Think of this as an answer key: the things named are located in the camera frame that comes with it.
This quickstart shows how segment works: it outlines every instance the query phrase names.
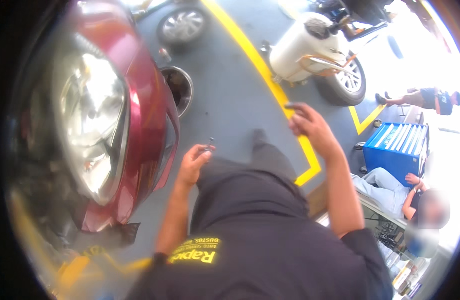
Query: seated person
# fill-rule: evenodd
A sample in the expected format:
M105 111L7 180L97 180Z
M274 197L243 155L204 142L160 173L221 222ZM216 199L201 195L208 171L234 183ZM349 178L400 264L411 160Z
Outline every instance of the seated person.
M392 106L394 104L410 104L419 106L423 109L436 110L439 115L450 115L453 105L460 105L460 93L439 90L438 88L421 88L408 90L408 93L400 98L392 99L385 92L385 97L375 94L375 99L380 104Z
M405 177L407 183L414 185L412 189L404 187L382 167L373 169L363 177L354 174L351 177L358 192L376 201L383 213L394 219L405 217L419 228L432 229L439 229L448 221L448 203L436 190L428 189L415 174L408 173Z

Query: light blue jeans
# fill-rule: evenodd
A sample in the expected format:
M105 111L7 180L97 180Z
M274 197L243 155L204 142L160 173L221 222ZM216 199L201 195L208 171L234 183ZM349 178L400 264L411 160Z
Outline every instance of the light blue jeans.
M410 189L387 170L378 167L363 177L351 174L351 178L355 189L375 201L382 212L395 219L403 218L402 206Z

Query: car headlight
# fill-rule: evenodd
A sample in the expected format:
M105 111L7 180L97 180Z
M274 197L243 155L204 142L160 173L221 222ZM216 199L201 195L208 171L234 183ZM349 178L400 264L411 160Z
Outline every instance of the car headlight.
M52 80L56 126L71 171L82 192L105 205L121 178L126 84L78 33L57 49Z

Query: silver alloy wheel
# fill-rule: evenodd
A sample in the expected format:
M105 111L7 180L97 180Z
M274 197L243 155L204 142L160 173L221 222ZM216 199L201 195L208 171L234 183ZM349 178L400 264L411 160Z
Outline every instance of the silver alloy wheel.
M337 81L347 91L349 91L349 92L357 92L361 87L361 73L360 73L360 69L359 69L357 63L355 63L355 61L352 60L345 67L345 69L350 71L351 74L348 74L348 73L345 73L345 72L337 73L335 75Z
M163 34L172 41L189 41L203 30L204 18L196 10L180 11L168 17L163 24Z

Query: man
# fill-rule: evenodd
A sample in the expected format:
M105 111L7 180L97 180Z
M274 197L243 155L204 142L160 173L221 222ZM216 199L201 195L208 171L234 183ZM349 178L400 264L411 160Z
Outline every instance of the man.
M331 229L308 219L295 171L262 130L254 132L249 165L210 160L207 146L196 145L182 160L153 265L127 299L392 298L342 148L320 114L303 103L291 107L293 134L307 136L325 161Z
M448 92L440 91L438 88L409 89L408 93L401 98L391 99L385 92L385 97L375 94L378 103L392 106L394 104L410 104L423 109L436 110L439 115L450 115L453 105L460 105L460 93L454 92L451 96Z
M358 192L374 200L378 207L394 219L405 218L419 228L440 229L449 219L448 201L434 189L428 189L421 178L408 173L404 187L387 170L377 167L363 177L351 174Z

